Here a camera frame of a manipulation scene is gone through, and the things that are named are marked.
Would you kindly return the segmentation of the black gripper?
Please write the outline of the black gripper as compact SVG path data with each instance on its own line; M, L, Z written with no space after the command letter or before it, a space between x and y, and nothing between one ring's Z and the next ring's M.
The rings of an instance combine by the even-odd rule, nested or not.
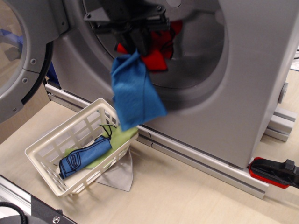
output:
M170 21L163 5L145 0L100 0L100 7L85 14L96 33L109 33L116 39L115 50L133 54L133 43L146 56L151 45L150 31L168 30Z

